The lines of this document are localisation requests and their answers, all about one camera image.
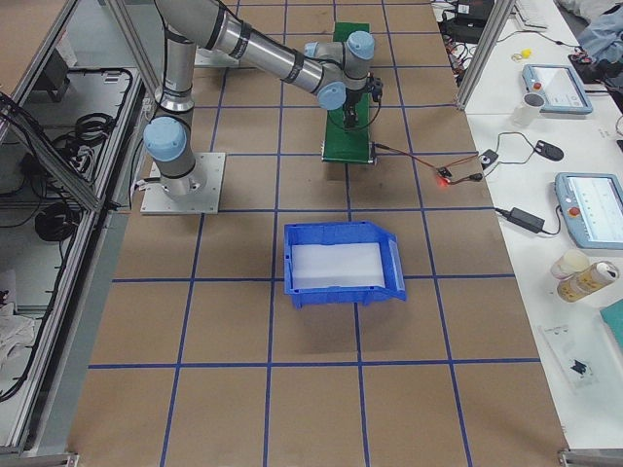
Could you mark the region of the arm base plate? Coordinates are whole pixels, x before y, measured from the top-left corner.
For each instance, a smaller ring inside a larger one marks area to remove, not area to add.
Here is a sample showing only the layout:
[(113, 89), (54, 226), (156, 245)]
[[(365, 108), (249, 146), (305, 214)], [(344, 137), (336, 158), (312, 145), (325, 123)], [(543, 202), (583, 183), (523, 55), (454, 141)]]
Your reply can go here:
[(199, 68), (239, 68), (240, 62), (221, 51), (197, 47), (195, 66)]
[(163, 177), (155, 162), (143, 186), (140, 211), (149, 215), (217, 214), (225, 171), (225, 153), (194, 153), (194, 170), (183, 178)]

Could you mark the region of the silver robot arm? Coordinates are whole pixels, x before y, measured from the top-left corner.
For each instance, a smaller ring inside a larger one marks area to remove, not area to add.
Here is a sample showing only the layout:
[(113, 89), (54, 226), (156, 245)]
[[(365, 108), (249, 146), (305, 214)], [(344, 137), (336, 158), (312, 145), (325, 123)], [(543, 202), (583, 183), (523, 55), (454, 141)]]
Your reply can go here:
[(207, 190), (200, 158), (191, 148), (194, 60), (197, 49), (216, 52), (304, 90), (327, 112), (322, 158), (326, 162), (374, 160), (370, 141), (383, 82), (371, 70), (376, 41), (367, 25), (339, 23), (331, 42), (298, 51), (237, 17), (221, 1), (158, 1), (165, 36), (165, 68), (155, 98), (158, 110), (143, 142), (160, 172), (167, 198), (191, 198)]

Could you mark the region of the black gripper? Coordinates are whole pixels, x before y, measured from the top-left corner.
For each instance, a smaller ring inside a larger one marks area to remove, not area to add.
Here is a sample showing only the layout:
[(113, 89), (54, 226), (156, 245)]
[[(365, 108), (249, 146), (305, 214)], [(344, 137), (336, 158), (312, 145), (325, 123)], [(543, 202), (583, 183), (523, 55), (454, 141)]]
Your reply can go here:
[(360, 90), (347, 90), (342, 107), (344, 130), (367, 129), (378, 118), (382, 109), (384, 83), (369, 72)]

